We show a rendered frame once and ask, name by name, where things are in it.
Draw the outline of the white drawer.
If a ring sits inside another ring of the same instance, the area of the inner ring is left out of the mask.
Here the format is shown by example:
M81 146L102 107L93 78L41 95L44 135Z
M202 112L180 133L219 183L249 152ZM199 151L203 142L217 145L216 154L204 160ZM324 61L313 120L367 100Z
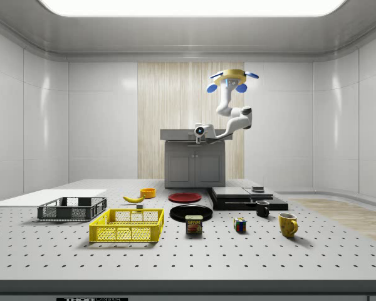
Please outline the white drawer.
M195 142L194 129L161 129L160 140Z

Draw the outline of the white cabinet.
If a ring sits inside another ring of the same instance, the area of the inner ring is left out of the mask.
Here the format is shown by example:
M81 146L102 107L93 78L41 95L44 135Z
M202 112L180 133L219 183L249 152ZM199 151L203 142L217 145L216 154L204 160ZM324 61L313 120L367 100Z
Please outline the white cabinet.
M194 141L165 143L165 187L225 185L225 144Z

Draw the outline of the red plate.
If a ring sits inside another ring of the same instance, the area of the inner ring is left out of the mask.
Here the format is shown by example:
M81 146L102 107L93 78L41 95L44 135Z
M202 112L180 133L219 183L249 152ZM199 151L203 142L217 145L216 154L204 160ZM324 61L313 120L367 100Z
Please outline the red plate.
M194 203L200 201L202 196L197 193L174 193L169 195L169 201L175 203Z

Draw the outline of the black stove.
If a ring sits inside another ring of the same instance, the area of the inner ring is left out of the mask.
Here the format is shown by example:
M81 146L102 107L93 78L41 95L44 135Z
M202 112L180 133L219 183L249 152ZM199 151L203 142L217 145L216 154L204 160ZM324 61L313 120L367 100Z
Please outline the black stove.
M288 210L288 204L263 186L212 187L208 193L217 210L255 210L256 201L269 202L270 210Z

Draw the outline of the black plate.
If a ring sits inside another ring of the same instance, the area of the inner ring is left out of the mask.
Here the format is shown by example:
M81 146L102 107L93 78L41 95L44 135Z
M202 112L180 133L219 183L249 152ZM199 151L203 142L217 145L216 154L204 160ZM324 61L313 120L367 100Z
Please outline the black plate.
M176 206L170 210L170 217L180 222L184 222L187 215L201 215L203 221L207 221L212 218L212 214L212 209L195 204Z

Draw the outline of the flat-sided can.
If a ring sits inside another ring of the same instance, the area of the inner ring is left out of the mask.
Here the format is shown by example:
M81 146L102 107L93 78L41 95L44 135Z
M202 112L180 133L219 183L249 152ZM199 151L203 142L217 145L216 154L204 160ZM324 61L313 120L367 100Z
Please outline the flat-sided can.
M202 229L202 215L186 215L185 216L185 225L187 234L201 234Z

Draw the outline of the drone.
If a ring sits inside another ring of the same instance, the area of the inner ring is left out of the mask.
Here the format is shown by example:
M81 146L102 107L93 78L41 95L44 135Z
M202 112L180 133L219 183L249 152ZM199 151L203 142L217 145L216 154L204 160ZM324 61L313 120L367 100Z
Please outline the drone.
M237 83L235 90L238 91L239 93L244 93L247 90L247 86L244 84L246 81L246 77L251 77L251 78L256 78L258 79L259 76L249 72L249 71L244 71L240 69L227 69L223 71L219 71L215 75L212 75L210 79L212 79L212 83L210 83L206 91L207 93L212 93L214 92L217 87L221 84L223 80L226 81L226 86L230 84L230 80L233 81L233 85Z

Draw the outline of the yellow basket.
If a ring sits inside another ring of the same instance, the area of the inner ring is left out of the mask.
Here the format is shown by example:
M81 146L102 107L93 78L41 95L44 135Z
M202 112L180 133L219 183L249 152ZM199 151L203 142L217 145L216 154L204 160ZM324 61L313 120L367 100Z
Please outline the yellow basket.
M157 242L163 209L108 209L89 224L91 242Z

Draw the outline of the yellow mug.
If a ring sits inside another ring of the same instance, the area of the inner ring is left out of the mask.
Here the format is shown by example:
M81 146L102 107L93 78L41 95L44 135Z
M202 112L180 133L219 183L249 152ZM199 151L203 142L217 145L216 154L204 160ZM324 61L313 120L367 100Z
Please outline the yellow mug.
M289 213L280 213L278 219L282 235L288 238L294 237L298 231L297 217Z

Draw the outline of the dark grey basket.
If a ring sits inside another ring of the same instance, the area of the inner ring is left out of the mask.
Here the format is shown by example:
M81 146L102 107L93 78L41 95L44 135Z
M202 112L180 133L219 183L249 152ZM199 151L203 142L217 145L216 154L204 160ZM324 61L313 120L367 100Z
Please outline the dark grey basket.
M107 207L107 198L62 197L38 207L38 219L89 221Z

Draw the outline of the white board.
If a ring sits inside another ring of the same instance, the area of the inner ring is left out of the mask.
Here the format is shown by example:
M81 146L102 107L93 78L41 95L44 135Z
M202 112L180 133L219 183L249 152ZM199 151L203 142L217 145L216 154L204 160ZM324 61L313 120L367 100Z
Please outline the white board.
M0 206L39 206L62 197L95 197L106 189L44 189L0 201Z

